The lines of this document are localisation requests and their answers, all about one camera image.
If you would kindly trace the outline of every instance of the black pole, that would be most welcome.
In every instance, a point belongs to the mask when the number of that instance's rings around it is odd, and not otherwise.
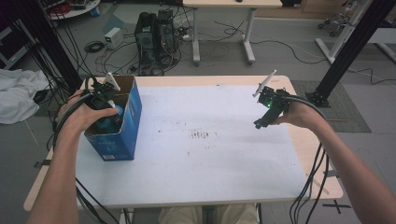
[[[395,5],[396,0],[373,1],[345,45],[341,48],[325,77],[315,91],[308,94],[308,100],[311,103],[317,106],[325,104],[335,85],[343,77],[348,67],[373,36],[381,21],[387,17]]]
[[[80,88],[82,80],[37,0],[0,0],[0,13],[8,23],[13,23],[16,19],[21,20],[31,36],[47,52],[49,59],[64,78],[70,93]]]

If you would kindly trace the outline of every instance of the cardboard box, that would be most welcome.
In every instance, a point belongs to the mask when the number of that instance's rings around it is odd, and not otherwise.
[[[142,103],[134,76],[114,76],[120,86],[114,103],[124,108],[123,120],[117,133],[101,133],[92,125],[84,135],[104,161],[131,161],[134,159]]]

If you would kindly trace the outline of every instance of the table leg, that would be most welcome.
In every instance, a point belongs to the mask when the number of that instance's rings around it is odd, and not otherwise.
[[[247,30],[246,34],[242,35],[244,46],[245,46],[245,51],[247,53],[247,59],[250,64],[253,64],[256,62],[256,59],[254,58],[253,55],[253,50],[251,49],[250,46],[250,33],[251,33],[251,27],[253,26],[253,20],[254,20],[254,13],[256,12],[257,8],[251,8],[248,14],[248,22],[247,22]]]
[[[199,39],[198,39],[198,20],[197,20],[197,10],[198,8],[194,8],[192,12],[192,16],[194,19],[194,24],[193,24],[193,37],[192,37],[192,60],[195,64],[195,66],[199,66],[199,62],[201,61],[200,55],[199,55]]]
[[[396,62],[396,54],[395,52],[390,49],[386,44],[384,43],[376,43],[376,45],[381,48],[382,50],[384,50],[384,52],[394,61]]]
[[[349,36],[355,30],[355,27],[358,24],[358,19],[361,17],[361,14],[364,12],[364,9],[368,7],[369,3],[370,1],[365,0],[358,5],[358,9],[353,14],[353,17],[349,20],[349,23],[344,27],[343,32],[341,32],[340,36],[337,38],[331,49],[328,49],[326,47],[322,39],[320,38],[315,39],[318,46],[323,51],[323,54],[326,56],[327,60],[329,60],[330,63],[334,62],[335,57],[337,56],[341,47],[344,46],[344,44],[349,39]]]

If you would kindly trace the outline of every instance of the white power adapter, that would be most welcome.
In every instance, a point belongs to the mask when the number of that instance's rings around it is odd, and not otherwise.
[[[123,41],[123,36],[120,28],[113,28],[105,35],[107,46],[110,49],[116,49]]]

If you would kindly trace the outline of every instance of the hand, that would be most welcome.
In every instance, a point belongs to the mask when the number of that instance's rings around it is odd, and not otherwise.
[[[289,111],[277,118],[272,124],[290,123],[313,131],[327,121],[313,108],[298,102],[291,102]]]
[[[61,107],[59,111],[58,118],[62,117],[64,111],[76,102],[82,91],[76,91],[73,96],[69,98],[67,104]],[[63,129],[70,128],[71,130],[76,130],[77,132],[82,133],[87,130],[94,122],[103,117],[109,117],[118,113],[117,108],[108,108],[103,110],[93,110],[90,109],[87,105],[81,105],[70,117],[66,120]]]

